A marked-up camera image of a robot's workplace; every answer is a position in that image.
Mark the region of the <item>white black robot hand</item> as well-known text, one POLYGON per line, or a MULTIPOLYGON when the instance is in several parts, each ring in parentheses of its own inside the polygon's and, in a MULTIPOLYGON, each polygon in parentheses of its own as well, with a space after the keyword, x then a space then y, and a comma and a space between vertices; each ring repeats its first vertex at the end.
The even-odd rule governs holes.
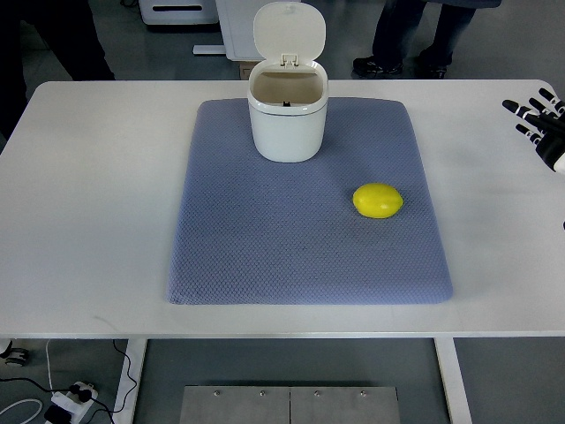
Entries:
POLYGON ((528 105, 506 99, 502 107, 520 119, 516 130, 534 146, 542 162, 553 172, 564 174, 564 101, 541 87, 528 105))

